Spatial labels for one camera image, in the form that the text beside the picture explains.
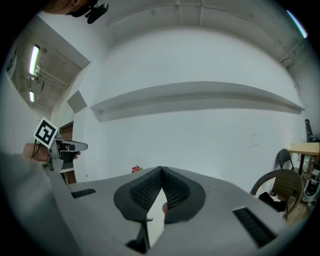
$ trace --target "table leg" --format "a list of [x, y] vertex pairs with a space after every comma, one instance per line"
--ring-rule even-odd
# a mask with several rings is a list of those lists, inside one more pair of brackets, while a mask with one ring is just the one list
[[300, 158], [300, 166], [299, 166], [299, 171], [298, 174], [301, 176], [302, 174], [302, 169], [304, 167], [304, 161], [305, 161], [305, 155], [301, 154], [301, 158]]

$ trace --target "hand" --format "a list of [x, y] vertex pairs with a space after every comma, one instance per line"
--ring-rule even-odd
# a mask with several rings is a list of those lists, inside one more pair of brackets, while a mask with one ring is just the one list
[[[33, 152], [34, 152], [34, 144], [27, 143], [24, 146], [22, 155], [27, 159], [31, 159]], [[49, 157], [50, 157], [50, 153], [49, 153], [49, 150], [47, 147], [45, 147], [42, 144], [37, 144], [35, 146], [35, 152], [37, 152], [37, 153], [33, 157], [34, 160], [39, 161], [39, 162], [48, 162]], [[77, 152], [76, 155], [74, 156], [74, 159], [78, 159], [78, 156], [80, 156], [80, 155], [81, 155], [81, 153]]]
[[165, 202], [163, 205], [162, 205], [162, 211], [164, 214], [167, 214], [168, 213], [168, 203]]

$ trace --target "white wall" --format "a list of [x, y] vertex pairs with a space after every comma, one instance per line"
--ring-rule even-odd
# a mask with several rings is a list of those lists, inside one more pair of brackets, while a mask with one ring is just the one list
[[128, 92], [183, 82], [225, 82], [262, 89], [301, 106], [294, 80], [266, 52], [208, 28], [156, 29], [112, 48], [95, 104]]
[[101, 85], [104, 84], [103, 78], [105, 78], [103, 63], [99, 61], [91, 62], [77, 76], [69, 96], [79, 91], [87, 106], [91, 106], [95, 95], [99, 93]]
[[313, 134], [320, 132], [320, 62], [308, 44], [306, 52], [293, 64], [290, 73], [305, 105], [304, 115], [310, 120]]
[[7, 77], [0, 80], [0, 151], [22, 154], [25, 144], [32, 137], [39, 117], [29, 108]]
[[[149, 31], [112, 48], [104, 68], [95, 104], [148, 87], [215, 81], [251, 86], [301, 105], [285, 68], [260, 48], [217, 30]], [[128, 174], [135, 165], [163, 165], [223, 178], [249, 191], [273, 170], [279, 150], [305, 140], [304, 118], [297, 111], [260, 99], [212, 101], [215, 107], [179, 111], [165, 110], [167, 102], [149, 103], [159, 109], [156, 114], [147, 114], [151, 105], [142, 105], [136, 116], [101, 123], [102, 165], [108, 166], [101, 177]]]
[[39, 108], [37, 106], [31, 107], [31, 109], [37, 115], [39, 120], [41, 120], [42, 117], [45, 117], [48, 120], [51, 119], [51, 114], [52, 114], [52, 110], [51, 109], [45, 108], [45, 107]]
[[72, 140], [88, 144], [88, 149], [73, 161], [76, 182], [96, 181], [106, 177], [108, 166], [102, 158], [106, 156], [103, 149], [108, 146], [101, 140], [101, 126], [89, 107], [75, 114]]
[[274, 169], [281, 149], [305, 139], [303, 116], [267, 109], [166, 112], [101, 125], [109, 177], [128, 174], [135, 165], [171, 166], [222, 178], [248, 192]]
[[52, 108], [50, 121], [58, 128], [72, 122], [75, 118], [75, 113], [68, 104], [70, 92], [77, 78], [70, 84], [68, 89], [61, 95]]

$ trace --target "chair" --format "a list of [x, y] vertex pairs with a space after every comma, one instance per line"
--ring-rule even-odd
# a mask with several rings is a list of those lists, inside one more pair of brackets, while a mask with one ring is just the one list
[[304, 184], [301, 176], [293, 170], [273, 170], [262, 176], [253, 186], [250, 194], [255, 195], [263, 183], [275, 178], [271, 193], [286, 201], [286, 218], [301, 201]]
[[320, 134], [314, 135], [314, 133], [311, 130], [309, 119], [306, 119], [304, 121], [305, 121], [305, 129], [306, 129], [306, 141], [307, 142], [320, 142]]
[[292, 163], [292, 160], [291, 160], [291, 156], [290, 156], [290, 153], [288, 150], [286, 150], [285, 148], [284, 149], [281, 149], [280, 152], [278, 153], [278, 155], [276, 156], [276, 158], [278, 159], [279, 161], [279, 165], [280, 165], [280, 168], [283, 169], [284, 167], [284, 164], [288, 161], [291, 162], [291, 170], [294, 171], [295, 168], [294, 168], [294, 164]]

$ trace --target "floor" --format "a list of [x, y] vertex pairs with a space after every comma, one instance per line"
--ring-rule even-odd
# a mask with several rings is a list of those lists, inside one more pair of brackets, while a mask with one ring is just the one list
[[287, 217], [287, 224], [293, 225], [296, 222], [308, 217], [310, 212], [307, 209], [307, 204], [300, 202], [296, 208], [288, 215]]

